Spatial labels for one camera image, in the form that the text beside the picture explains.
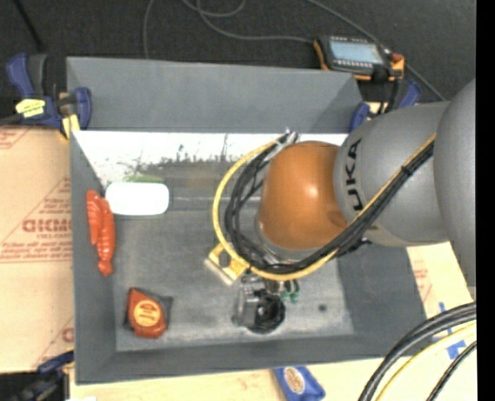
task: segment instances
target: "blue handle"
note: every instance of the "blue handle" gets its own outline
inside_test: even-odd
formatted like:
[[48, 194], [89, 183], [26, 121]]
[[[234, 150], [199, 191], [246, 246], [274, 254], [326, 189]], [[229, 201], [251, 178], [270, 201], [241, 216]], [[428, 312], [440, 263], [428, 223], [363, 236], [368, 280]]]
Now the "blue handle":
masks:
[[422, 96], [422, 88], [420, 88], [420, 85], [417, 84], [414, 80], [408, 80], [408, 89], [407, 93], [397, 106], [398, 109], [402, 109], [404, 107], [410, 107], [411, 105], [414, 105], [415, 103], [418, 102], [420, 97]]
[[355, 111], [353, 111], [353, 115], [351, 116], [351, 122], [349, 123], [349, 132], [352, 132], [354, 129], [358, 128], [361, 124], [366, 120], [367, 114], [370, 111], [370, 106], [366, 103], [359, 103], [356, 106]]
[[49, 359], [47, 362], [41, 364], [38, 367], [39, 374], [47, 374], [56, 371], [57, 369], [72, 363], [74, 361], [74, 351], [68, 351], [66, 353], [62, 353], [57, 357]]
[[91, 120], [91, 93], [88, 88], [76, 88], [73, 96], [77, 102], [78, 122], [81, 129], [86, 129]]
[[306, 367], [283, 367], [273, 371], [288, 401], [319, 401], [326, 395]]
[[18, 53], [6, 63], [6, 73], [8, 73], [10, 83], [23, 98], [29, 98], [35, 93], [27, 64], [28, 56], [24, 52]]

